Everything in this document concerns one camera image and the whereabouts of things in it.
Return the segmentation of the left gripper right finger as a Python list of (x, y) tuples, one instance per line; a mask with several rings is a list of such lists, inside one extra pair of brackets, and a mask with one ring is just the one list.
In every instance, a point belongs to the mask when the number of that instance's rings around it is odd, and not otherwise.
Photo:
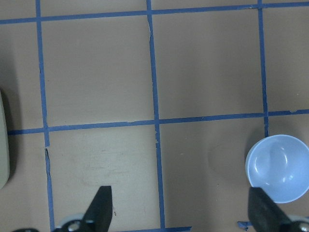
[(248, 218), (257, 232), (288, 232), (292, 227), (292, 221), (262, 188), (249, 189)]

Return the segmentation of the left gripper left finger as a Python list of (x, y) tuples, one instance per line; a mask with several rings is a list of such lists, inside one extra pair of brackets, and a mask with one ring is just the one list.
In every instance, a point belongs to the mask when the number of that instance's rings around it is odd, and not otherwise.
[(84, 231), (107, 232), (112, 214), (112, 187), (101, 186), (83, 216)]

